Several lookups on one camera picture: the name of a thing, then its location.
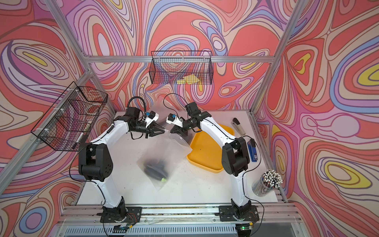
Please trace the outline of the clear zip-top plastic bag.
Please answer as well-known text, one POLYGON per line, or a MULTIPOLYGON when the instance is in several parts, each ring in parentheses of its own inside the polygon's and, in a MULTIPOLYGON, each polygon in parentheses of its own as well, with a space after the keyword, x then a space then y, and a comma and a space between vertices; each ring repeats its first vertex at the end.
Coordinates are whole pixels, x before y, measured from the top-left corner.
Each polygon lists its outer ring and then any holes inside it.
POLYGON ((173 110, 172 104, 164 95, 158 97, 157 101, 152 105, 150 110, 159 114, 159 120, 166 120, 169 114, 176 114, 173 110))

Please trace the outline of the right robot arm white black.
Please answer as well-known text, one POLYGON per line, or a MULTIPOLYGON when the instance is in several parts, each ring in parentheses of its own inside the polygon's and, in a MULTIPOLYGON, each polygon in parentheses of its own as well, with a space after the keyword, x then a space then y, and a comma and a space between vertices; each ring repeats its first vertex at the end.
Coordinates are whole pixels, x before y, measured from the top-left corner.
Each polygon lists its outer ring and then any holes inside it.
POLYGON ((251 207, 251 201, 244 194, 242 177, 250 163, 246 140, 228 133, 212 118, 210 113, 202 112, 195 102, 187 104, 185 109, 188 119, 175 114, 169 114, 166 118, 168 124, 174 125, 170 132, 186 136, 189 130, 198 127, 222 148, 222 166, 224 171, 231 176, 232 215, 236 219, 242 219, 251 207))

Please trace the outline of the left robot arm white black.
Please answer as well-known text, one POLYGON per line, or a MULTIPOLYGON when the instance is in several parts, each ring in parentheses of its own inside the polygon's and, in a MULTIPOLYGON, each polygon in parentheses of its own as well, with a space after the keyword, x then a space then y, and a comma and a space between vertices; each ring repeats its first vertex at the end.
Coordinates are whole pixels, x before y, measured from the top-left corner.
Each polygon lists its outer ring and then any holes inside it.
POLYGON ((102 223, 137 223, 125 206, 124 198, 118 193, 111 173, 113 161, 110 150, 116 142, 129 132, 144 133, 146 137, 154 137, 165 133, 165 129, 157 124, 159 114, 145 112, 139 121, 140 109, 129 107, 125 115, 118 116, 110 127, 99 137, 89 143, 81 143, 79 150, 79 174, 86 182, 91 182, 104 199, 103 212, 100 214, 102 223))

